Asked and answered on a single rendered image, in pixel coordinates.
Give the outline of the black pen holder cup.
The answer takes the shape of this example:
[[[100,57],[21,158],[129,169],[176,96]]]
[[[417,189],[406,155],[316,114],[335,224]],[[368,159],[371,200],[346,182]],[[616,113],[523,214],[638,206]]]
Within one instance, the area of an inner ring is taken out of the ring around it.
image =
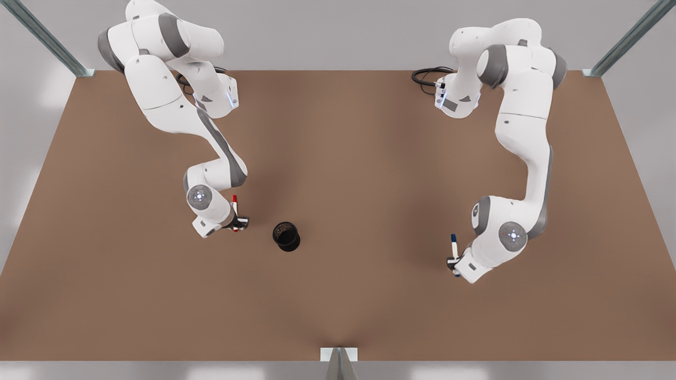
[[[301,238],[292,222],[280,222],[273,229],[273,241],[284,252],[292,252],[299,247]]]

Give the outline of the silver frame post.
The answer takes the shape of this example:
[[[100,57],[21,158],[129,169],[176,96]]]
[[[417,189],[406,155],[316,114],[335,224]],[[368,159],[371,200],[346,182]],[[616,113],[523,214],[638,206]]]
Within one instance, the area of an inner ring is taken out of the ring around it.
[[[320,349],[320,361],[328,362],[324,380],[358,380],[352,365],[357,360],[357,348]]]
[[[657,0],[593,68],[582,70],[583,76],[601,78],[674,7],[676,7],[676,0]]]
[[[0,4],[63,63],[75,77],[94,77],[95,70],[85,68],[20,0],[0,0]]]

